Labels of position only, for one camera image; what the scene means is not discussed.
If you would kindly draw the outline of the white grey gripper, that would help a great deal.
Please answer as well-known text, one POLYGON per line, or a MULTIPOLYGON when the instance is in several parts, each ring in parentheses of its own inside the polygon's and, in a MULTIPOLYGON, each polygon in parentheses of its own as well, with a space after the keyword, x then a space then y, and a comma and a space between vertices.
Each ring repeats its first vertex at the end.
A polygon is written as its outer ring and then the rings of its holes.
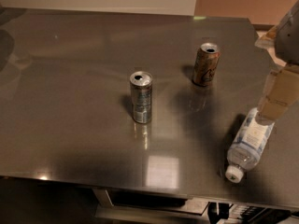
POLYGON ((299 99, 299 66, 296 65, 299 64, 299 0, 278 26, 258 37, 255 46, 275 48, 276 56, 287 63, 279 70, 270 71, 258 103, 259 119, 276 121, 299 99))

